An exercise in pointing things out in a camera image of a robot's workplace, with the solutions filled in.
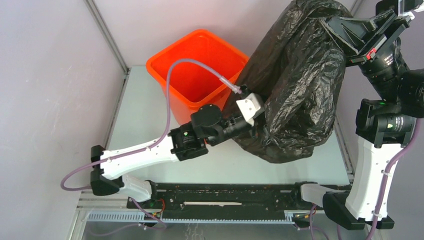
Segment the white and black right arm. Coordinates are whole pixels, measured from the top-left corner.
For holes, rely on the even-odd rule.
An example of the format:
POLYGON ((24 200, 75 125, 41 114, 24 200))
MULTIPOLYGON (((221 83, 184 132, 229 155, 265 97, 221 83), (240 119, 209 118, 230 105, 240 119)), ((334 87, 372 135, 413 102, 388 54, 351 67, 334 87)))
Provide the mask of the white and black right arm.
POLYGON ((410 9, 397 6, 378 10, 374 17, 330 17, 321 24, 344 52, 347 66, 359 66, 379 95, 363 99, 355 124, 358 159, 350 191, 335 190, 315 182, 300 182, 291 204, 304 209, 310 203, 347 230, 371 225, 392 229, 387 198, 397 160, 412 144, 418 119, 424 116, 424 72, 411 70, 400 52, 400 34, 409 27, 417 3, 410 9))

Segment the black plastic trash bag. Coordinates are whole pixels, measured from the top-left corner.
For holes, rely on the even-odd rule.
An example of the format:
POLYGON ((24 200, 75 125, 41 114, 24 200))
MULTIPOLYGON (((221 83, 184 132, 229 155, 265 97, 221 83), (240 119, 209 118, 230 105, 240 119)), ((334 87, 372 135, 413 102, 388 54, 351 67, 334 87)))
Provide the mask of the black plastic trash bag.
POLYGON ((351 13, 335 0, 293 0, 249 58, 236 84, 262 97, 264 113, 234 138, 244 151, 288 163, 332 134, 346 56, 322 25, 331 17, 351 13))

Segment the orange plastic trash bin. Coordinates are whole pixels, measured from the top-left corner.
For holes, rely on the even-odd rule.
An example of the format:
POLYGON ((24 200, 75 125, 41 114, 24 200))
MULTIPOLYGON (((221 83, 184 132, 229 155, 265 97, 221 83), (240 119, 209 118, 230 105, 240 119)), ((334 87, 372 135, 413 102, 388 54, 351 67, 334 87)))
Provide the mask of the orange plastic trash bin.
MULTIPOLYGON (((249 57, 214 33, 197 29, 149 58, 146 70, 165 89, 168 70, 180 59, 199 61, 234 84, 249 57)), ((170 108, 180 125, 205 104, 223 108, 230 93, 218 77, 196 64, 184 62, 172 70, 170 108)))

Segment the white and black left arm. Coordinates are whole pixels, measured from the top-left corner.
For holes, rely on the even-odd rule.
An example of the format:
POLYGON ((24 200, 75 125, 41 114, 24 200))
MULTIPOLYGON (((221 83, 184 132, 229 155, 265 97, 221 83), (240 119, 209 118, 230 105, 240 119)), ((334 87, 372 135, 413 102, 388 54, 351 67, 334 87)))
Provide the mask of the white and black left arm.
POLYGON ((207 145, 216 146, 251 131, 255 118, 264 111, 263 104, 242 99, 236 105, 241 114, 229 118, 223 117, 218 106, 204 105, 191 114, 190 122, 150 142, 118 150, 92 147, 92 159, 101 161, 90 173, 93 194, 126 195, 145 208, 153 208, 158 202, 153 182, 139 180, 129 173, 156 164, 198 158, 208 153, 207 145))

